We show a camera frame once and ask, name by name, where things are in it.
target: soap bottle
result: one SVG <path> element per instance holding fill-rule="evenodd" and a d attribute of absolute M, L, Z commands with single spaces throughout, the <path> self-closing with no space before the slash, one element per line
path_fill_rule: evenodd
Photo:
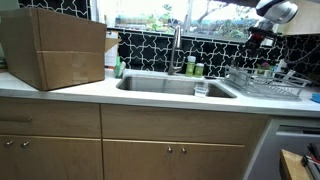
<path fill-rule="evenodd" d="M 191 77 L 191 76 L 193 75 L 193 70 L 194 70 L 195 62 L 196 62 L 196 57 L 194 57 L 194 56 L 188 56 L 186 76 Z"/>
<path fill-rule="evenodd" d="M 116 66 L 114 67 L 114 76 L 118 78 L 120 76 L 120 57 L 118 56 L 116 59 Z"/>
<path fill-rule="evenodd" d="M 203 74 L 203 68 L 204 68 L 204 64 L 203 63 L 197 63 L 196 64 L 196 70 L 194 71 L 194 77 L 202 77 Z"/>

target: white countertop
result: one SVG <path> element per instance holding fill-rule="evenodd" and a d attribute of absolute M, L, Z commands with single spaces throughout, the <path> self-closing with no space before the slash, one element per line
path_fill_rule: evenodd
<path fill-rule="evenodd" d="M 167 76 L 166 73 L 127 70 L 128 74 L 148 74 L 148 76 Z M 187 78 L 177 75 L 176 78 Z M 320 117 L 320 104 L 310 100 L 312 93 L 319 89 L 305 89 L 301 101 L 267 100 L 247 97 L 238 90 L 224 84 L 221 80 L 210 80 L 228 90 L 236 98 L 200 98 L 190 95 L 125 91 L 116 88 L 121 79 L 115 79 L 112 71 L 106 71 L 104 81 L 78 85 L 49 92 L 38 91 L 8 72 L 0 73 L 0 96 L 48 100 L 65 100 L 93 103 L 141 105 L 154 107 L 216 110 L 244 113 L 261 113 L 300 117 Z"/>

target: drawer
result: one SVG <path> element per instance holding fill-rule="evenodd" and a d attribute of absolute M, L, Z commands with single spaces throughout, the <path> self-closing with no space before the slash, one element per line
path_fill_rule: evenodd
<path fill-rule="evenodd" d="M 99 137 L 99 104 L 0 98 L 0 133 Z"/>
<path fill-rule="evenodd" d="M 267 116 L 244 113 L 101 105 L 108 139 L 248 144 Z"/>

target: dish drying rack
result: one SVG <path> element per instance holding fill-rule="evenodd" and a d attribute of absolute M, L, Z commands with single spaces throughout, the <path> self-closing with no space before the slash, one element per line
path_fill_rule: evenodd
<path fill-rule="evenodd" d="M 271 70 L 225 66 L 224 82 L 248 96 L 267 99 L 299 100 L 309 80 Z"/>

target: wooden board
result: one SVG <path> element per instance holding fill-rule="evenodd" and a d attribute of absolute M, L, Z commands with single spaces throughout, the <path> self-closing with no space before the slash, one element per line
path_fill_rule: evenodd
<path fill-rule="evenodd" d="M 310 180 L 306 169 L 301 164 L 302 156 L 281 150 L 281 162 L 287 179 Z"/>

